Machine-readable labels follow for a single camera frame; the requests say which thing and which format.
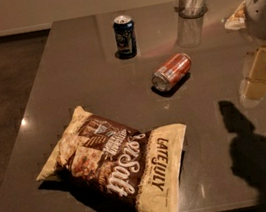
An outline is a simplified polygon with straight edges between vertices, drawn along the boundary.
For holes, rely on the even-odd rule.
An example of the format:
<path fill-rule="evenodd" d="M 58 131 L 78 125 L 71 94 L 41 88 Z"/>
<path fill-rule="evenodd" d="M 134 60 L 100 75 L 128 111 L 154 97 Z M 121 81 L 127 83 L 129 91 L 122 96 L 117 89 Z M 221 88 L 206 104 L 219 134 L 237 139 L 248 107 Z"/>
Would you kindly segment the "red coke can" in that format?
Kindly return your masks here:
<path fill-rule="evenodd" d="M 174 54 L 152 74 L 154 88 L 161 92 L 171 91 L 186 76 L 191 64 L 190 56 L 187 54 Z"/>

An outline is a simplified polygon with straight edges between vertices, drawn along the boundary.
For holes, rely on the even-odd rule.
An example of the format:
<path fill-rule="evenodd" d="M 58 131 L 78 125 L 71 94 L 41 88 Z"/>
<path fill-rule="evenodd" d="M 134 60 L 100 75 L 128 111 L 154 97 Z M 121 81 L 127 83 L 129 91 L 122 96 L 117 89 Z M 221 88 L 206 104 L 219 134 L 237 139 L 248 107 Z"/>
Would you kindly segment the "dark blue drink can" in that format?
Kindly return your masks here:
<path fill-rule="evenodd" d="M 137 54 L 136 36 L 133 19 L 128 15 L 117 16 L 114 19 L 114 32 L 120 58 L 132 58 Z"/>

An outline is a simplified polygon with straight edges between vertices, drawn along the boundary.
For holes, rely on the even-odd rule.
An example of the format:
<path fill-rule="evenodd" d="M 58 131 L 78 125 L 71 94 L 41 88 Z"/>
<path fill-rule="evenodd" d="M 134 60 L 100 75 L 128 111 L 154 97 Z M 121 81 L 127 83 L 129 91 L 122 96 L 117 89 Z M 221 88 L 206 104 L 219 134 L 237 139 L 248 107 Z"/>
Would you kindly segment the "brown chip bag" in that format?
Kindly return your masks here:
<path fill-rule="evenodd" d="M 185 132 L 174 123 L 143 133 L 77 106 L 36 178 L 71 180 L 136 212 L 178 212 Z"/>

